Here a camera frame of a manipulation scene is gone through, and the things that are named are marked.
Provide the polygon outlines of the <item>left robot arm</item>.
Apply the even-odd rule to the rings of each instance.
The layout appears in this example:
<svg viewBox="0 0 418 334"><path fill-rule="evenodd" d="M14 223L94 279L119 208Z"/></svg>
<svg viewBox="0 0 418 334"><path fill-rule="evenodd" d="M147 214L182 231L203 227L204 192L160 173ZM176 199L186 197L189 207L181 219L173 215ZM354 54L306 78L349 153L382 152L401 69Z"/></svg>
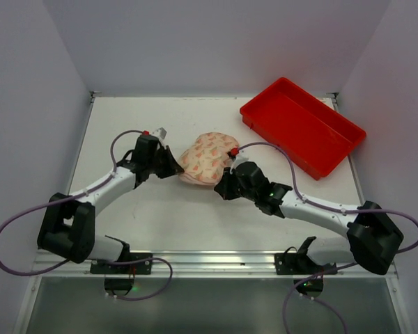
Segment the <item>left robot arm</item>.
<svg viewBox="0 0 418 334"><path fill-rule="evenodd" d="M151 175L160 179L182 174L169 146L152 134L142 134L111 170L86 188L54 194L47 206L37 238L39 248L80 264L92 260L98 273L132 273L145 260L134 259L126 242L100 236L98 215L115 200L138 188Z"/></svg>

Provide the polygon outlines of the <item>floral fabric laundry bag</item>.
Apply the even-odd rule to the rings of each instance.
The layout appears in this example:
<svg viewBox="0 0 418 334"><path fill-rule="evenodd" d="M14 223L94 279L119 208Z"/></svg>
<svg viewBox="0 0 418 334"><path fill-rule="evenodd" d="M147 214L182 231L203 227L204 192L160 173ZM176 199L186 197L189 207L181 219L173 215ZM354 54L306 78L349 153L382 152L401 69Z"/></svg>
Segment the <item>floral fabric laundry bag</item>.
<svg viewBox="0 0 418 334"><path fill-rule="evenodd" d="M221 180L224 169L231 165L229 152L239 146L239 142L227 134L201 134L178 159L184 170L179 175L180 180L199 186L216 185Z"/></svg>

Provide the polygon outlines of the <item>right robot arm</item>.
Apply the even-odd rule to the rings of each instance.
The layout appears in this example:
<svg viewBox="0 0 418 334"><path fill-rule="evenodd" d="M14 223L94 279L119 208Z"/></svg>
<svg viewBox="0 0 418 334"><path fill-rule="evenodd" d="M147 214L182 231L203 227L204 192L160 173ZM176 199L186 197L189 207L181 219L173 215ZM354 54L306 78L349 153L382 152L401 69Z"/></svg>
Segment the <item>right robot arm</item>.
<svg viewBox="0 0 418 334"><path fill-rule="evenodd" d="M251 161L225 168L214 190L224 200L246 198L269 216L305 221L336 233L332 238L305 240L301 254L318 266L355 262L384 275L403 241L403 233L374 202L359 207L298 196L293 187L271 182Z"/></svg>

